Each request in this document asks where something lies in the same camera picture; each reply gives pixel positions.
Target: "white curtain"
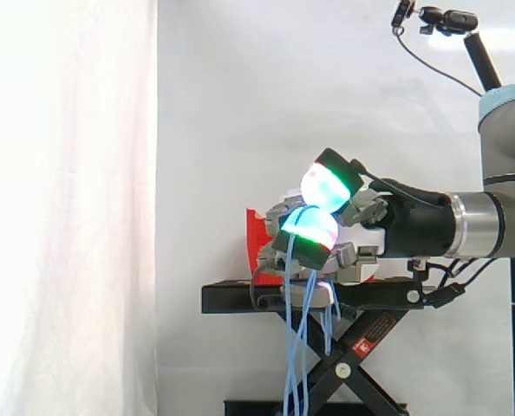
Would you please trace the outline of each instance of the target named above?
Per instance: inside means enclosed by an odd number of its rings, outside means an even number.
[[[156,414],[156,0],[0,0],[0,415]]]

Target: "blue cable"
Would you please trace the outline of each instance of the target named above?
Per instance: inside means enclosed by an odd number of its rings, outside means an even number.
[[[312,208],[313,205],[305,206],[299,215],[296,218],[295,225],[298,223],[302,214],[309,208]],[[317,271],[313,270],[310,274],[310,278],[308,279],[306,285],[306,292],[303,297],[303,311],[302,311],[302,320],[300,321],[300,325],[298,326],[297,336],[292,345],[292,301],[290,295],[290,264],[292,263],[292,254],[294,250],[296,235],[290,234],[288,250],[286,251],[286,263],[284,267],[284,301],[286,305],[286,357],[287,357],[287,374],[286,381],[284,384],[284,400],[283,400],[283,416],[289,416],[289,397],[290,390],[292,391],[292,399],[294,403],[294,414],[296,416],[300,416],[300,401],[298,397],[298,388],[297,388],[297,377],[296,377],[296,369],[295,369],[295,360],[297,355],[297,348],[299,346],[300,341],[303,342],[304,346],[308,344],[308,314],[310,312],[311,301],[313,299],[313,293],[316,287],[317,280]],[[338,306],[338,300],[336,299],[336,310],[338,319],[340,321],[340,308]],[[329,327],[331,328],[329,336],[329,350],[330,350],[330,338],[332,336],[332,309],[329,312]],[[310,409],[310,393],[308,387],[308,372],[307,372],[307,363],[306,363],[306,349],[301,348],[302,351],[302,387],[303,387],[303,409],[302,415],[308,416],[308,411]]]
[[[297,331],[297,343],[295,343],[292,346],[291,354],[289,357],[289,362],[294,366],[294,360],[296,359],[298,346],[300,344],[300,341],[304,346],[308,345],[308,313],[310,312],[311,308],[311,301],[313,299],[313,293],[316,287],[316,281],[317,281],[317,271],[313,270],[311,272],[310,278],[308,279],[307,285],[306,285],[306,292],[303,297],[303,307],[302,307],[302,320],[300,321],[300,325],[298,326]],[[306,354],[305,354],[305,348],[300,348],[302,351],[302,386],[303,386],[303,410],[302,415],[307,416],[308,411],[310,409],[310,395],[309,395],[309,389],[308,389],[308,372],[307,372],[307,362],[306,362]],[[287,380],[287,382],[292,386],[292,388],[297,389],[297,378],[296,378],[296,372],[293,372],[290,374],[290,379]],[[288,392],[290,390],[290,387],[285,388],[285,392]],[[294,400],[294,407],[295,409],[299,409],[299,400],[298,397]]]
[[[331,290],[333,291],[333,297],[335,298],[335,310],[336,310],[336,320],[340,322],[342,319],[341,316],[341,307],[338,302],[338,296],[336,295],[336,287],[333,283],[332,279],[327,280]],[[323,341],[325,348],[325,355],[330,355],[331,353],[331,345],[333,338],[333,307],[329,305],[325,308],[324,312],[319,315],[319,321],[321,323],[321,329],[323,330]]]
[[[292,251],[294,250],[295,234],[290,234],[289,246],[286,251],[286,264],[284,266],[284,302],[286,305],[286,358],[287,358],[287,373],[286,381],[284,383],[284,400],[283,400],[283,416],[289,415],[289,396],[290,388],[292,389],[292,399],[294,400],[295,415],[300,416],[300,406],[297,405],[298,391],[295,383],[292,381],[295,378],[294,360],[291,359],[291,339],[292,339],[292,300],[290,299],[290,263],[292,262]]]

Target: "red object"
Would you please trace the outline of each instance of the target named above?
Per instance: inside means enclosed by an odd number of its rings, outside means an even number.
[[[271,240],[265,228],[265,218],[261,217],[256,210],[246,210],[246,249],[252,273],[258,267],[259,251]],[[280,286],[283,284],[283,278],[261,273],[257,276],[255,284],[256,286]]]
[[[373,348],[375,348],[375,344],[373,342],[370,342],[365,338],[360,338],[352,347],[352,351],[354,351],[358,357],[364,359],[371,351],[373,351]]]
[[[377,347],[379,342],[390,332],[396,320],[390,314],[382,314],[377,320],[366,330],[352,346],[352,351],[362,360],[366,358]]]

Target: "green light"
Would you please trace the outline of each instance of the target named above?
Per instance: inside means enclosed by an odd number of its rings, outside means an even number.
[[[303,207],[300,207],[291,212],[282,230],[332,250],[338,238],[338,224],[335,219],[315,206],[302,211]]]
[[[338,211],[351,197],[342,181],[319,163],[314,163],[303,175],[300,190],[307,205],[318,206],[327,212]]]

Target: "black base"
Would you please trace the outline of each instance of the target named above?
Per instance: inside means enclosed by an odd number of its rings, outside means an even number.
[[[274,411],[281,406],[279,401],[226,400],[225,416],[276,416]],[[362,403],[327,403],[316,416],[375,416]]]

